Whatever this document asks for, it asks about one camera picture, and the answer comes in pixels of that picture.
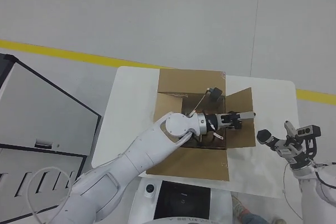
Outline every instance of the shoe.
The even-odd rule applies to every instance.
[[[281,219],[281,218],[279,218],[277,220],[274,220],[273,224],[286,224],[286,221],[283,220],[283,219]]]
[[[236,218],[241,218],[242,214],[248,214],[250,213],[249,210],[247,210],[243,204],[241,204],[241,202],[235,197],[235,196],[231,196],[231,200],[233,203],[233,215]]]

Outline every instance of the round button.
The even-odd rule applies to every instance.
[[[147,191],[148,193],[152,193],[154,190],[155,190],[155,187],[153,186],[153,184],[148,184],[148,185],[146,186],[146,191]]]

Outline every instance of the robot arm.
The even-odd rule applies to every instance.
[[[159,164],[192,134],[199,136],[210,130],[234,128],[234,124],[241,124],[242,119],[255,116],[254,113],[229,115],[194,113],[187,117],[179,113],[166,114],[140,134],[113,162],[81,175],[66,204],[56,208],[57,211],[63,206],[51,223],[88,224],[103,220],[117,207],[125,188],[136,176]]]
[[[289,163],[300,184],[304,223],[336,223],[336,177],[324,171],[328,164],[316,164],[313,160],[317,153],[316,137],[321,136],[320,128],[310,125],[296,130],[286,121],[285,129],[286,140],[272,136],[268,130],[260,130],[256,138]]]

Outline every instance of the cardboard box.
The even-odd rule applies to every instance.
[[[215,103],[205,97],[197,108],[198,113],[253,111],[251,88],[225,96],[225,86],[223,72],[161,69],[153,119],[156,121],[170,111],[188,115],[207,88],[214,87],[222,90],[222,97]],[[147,170],[147,174],[229,181],[226,150],[255,146],[254,121],[243,120],[242,130],[221,129],[218,134],[224,136],[224,140],[213,139],[212,133],[202,137],[205,145],[198,145],[198,141],[191,139]]]

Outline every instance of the gray floor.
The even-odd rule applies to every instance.
[[[0,39],[175,68],[290,80],[297,88],[336,94],[336,0],[1,0]],[[116,68],[0,52],[16,55],[104,113]],[[298,113],[301,126],[321,126],[316,159],[336,161],[336,106],[298,100]],[[130,189],[122,212],[116,212],[119,223],[127,222],[125,209],[134,186]],[[279,215],[299,223],[284,202],[243,194],[239,198],[268,220]]]

